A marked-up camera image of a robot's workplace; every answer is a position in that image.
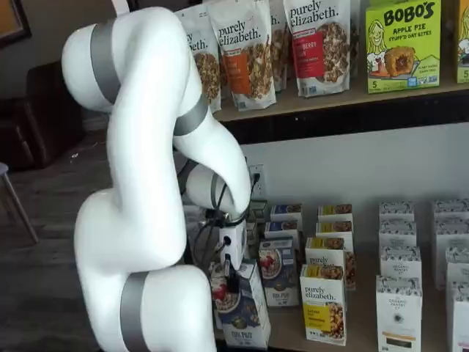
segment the floor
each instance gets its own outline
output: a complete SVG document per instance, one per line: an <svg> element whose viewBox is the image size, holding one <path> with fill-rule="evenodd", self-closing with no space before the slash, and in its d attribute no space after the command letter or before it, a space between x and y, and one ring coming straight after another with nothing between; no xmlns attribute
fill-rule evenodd
<svg viewBox="0 0 469 352"><path fill-rule="evenodd" d="M44 170L12 173L11 181L37 231L29 246L21 225L0 207L0 351L96 351L73 255L81 203L111 179L103 135Z"/></svg>

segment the electrical outlet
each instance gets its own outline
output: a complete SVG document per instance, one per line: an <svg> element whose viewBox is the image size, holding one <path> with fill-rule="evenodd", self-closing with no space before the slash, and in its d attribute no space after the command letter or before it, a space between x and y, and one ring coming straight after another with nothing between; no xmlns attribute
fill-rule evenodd
<svg viewBox="0 0 469 352"><path fill-rule="evenodd" d="M267 189L265 186L264 165L249 166L249 175L251 176L251 185L254 182L254 174L260 174L259 182L256 183L252 191L252 199L267 199Z"/></svg>

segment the chair leg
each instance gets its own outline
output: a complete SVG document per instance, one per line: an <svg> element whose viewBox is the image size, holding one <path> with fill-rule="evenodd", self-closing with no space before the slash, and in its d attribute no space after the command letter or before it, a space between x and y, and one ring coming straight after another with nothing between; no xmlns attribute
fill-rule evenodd
<svg viewBox="0 0 469 352"><path fill-rule="evenodd" d="M3 174L2 178L3 178L3 182L5 184L5 187L7 188L8 193L10 193L10 196L13 199L13 203L15 204L16 210L20 214L21 220L23 220L24 226L27 228L29 232L29 235L31 236L34 243L39 242L37 235L36 235L36 231L34 231L34 228L31 225L31 222L29 221L29 217L26 214L26 211L24 211L24 208L21 205L20 199L16 195L15 189L13 188L10 182L10 179L8 178L8 175Z"/></svg>
<svg viewBox="0 0 469 352"><path fill-rule="evenodd" d="M5 192L3 192L3 190L1 190L0 191L0 201L3 205L3 208L7 212L8 219L9 219L10 223L11 224L16 224L15 214L13 214L12 208L10 207L10 204L8 204L8 199L5 198L6 196L7 196L7 194Z"/></svg>

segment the brown couch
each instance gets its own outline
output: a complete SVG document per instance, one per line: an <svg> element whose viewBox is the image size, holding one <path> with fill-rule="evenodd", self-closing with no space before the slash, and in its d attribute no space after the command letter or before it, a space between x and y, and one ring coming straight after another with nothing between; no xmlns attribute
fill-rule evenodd
<svg viewBox="0 0 469 352"><path fill-rule="evenodd" d="M43 168L83 137L60 62L28 72L26 97L0 100L0 161L11 169Z"/></svg>

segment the apple pie image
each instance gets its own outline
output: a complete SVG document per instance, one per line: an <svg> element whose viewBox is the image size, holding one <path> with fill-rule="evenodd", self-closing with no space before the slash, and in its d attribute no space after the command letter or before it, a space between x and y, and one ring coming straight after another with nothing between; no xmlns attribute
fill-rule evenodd
<svg viewBox="0 0 469 352"><path fill-rule="evenodd" d="M416 50L409 46L389 49L384 55L386 70L391 77L407 75L412 72Z"/></svg>

